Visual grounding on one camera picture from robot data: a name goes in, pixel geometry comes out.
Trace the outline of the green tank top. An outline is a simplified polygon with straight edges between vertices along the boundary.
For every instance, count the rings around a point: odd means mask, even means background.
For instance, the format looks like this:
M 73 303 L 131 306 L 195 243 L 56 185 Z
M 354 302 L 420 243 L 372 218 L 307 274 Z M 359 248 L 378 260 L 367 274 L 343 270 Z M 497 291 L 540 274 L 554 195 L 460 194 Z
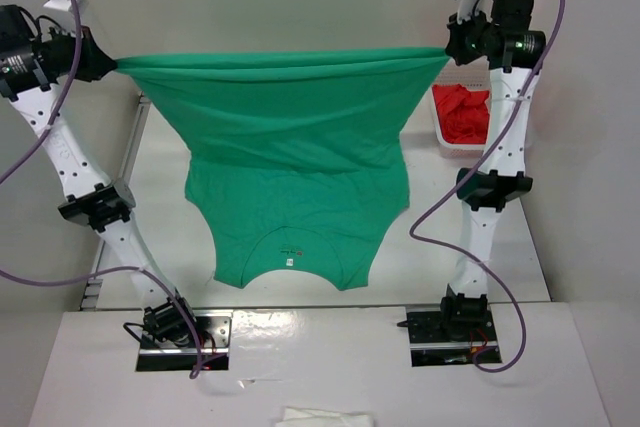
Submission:
M 410 203 L 400 134 L 447 64 L 436 47 L 122 58 L 186 145 L 185 196 L 217 281 L 276 270 L 365 287 Z

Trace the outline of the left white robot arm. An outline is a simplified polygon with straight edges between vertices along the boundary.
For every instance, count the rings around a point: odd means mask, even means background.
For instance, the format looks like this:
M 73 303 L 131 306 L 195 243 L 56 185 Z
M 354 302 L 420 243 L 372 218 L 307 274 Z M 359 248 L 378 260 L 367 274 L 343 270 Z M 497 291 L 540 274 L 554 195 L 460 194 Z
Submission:
M 89 28 L 76 38 L 53 25 L 43 39 L 37 19 L 17 5 L 1 8 L 1 95 L 29 123 L 61 182 L 58 210 L 72 223 L 91 228 L 131 268 L 143 307 L 142 344 L 193 347 L 199 322 L 166 279 L 144 244 L 126 182 L 111 179 L 87 154 L 56 103 L 61 77 L 97 81 L 116 63 L 96 45 Z

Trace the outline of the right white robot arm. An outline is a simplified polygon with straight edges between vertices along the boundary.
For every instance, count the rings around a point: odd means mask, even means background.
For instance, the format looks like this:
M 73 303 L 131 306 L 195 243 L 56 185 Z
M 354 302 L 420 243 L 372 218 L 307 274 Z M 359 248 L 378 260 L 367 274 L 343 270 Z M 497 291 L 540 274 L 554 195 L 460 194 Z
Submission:
M 456 196 L 462 205 L 463 250 L 453 280 L 441 301 L 440 333 L 454 341 L 470 340 L 487 329 L 488 275 L 493 238 L 508 202 L 528 192 L 524 147 L 529 110 L 539 74 L 536 66 L 546 36 L 530 27 L 534 0 L 493 0 L 485 13 L 482 0 L 458 0 L 449 19 L 448 55 L 458 66 L 488 62 L 490 107 L 488 133 L 477 170 L 462 169 Z

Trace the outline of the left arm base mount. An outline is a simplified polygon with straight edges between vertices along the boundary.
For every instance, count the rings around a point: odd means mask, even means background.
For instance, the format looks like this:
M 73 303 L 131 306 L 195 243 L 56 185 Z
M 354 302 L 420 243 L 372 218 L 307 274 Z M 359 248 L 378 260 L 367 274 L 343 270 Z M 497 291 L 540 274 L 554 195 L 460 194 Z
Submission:
M 229 369 L 232 318 L 230 310 L 195 313 L 198 342 L 204 358 L 203 372 Z M 137 372 L 189 372 L 197 361 L 196 342 L 189 332 L 174 343 L 154 338 L 143 329 L 141 322 L 125 322 L 123 329 L 137 344 Z

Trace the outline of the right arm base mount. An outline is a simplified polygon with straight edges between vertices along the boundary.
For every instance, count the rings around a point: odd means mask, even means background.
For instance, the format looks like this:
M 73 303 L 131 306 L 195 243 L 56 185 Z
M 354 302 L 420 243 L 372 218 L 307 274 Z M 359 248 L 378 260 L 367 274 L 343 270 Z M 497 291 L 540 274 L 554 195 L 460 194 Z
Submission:
M 396 323 L 409 340 L 413 367 L 471 365 L 479 354 L 480 364 L 502 362 L 493 316 L 488 311 L 479 323 L 446 321 L 438 307 L 411 307 Z

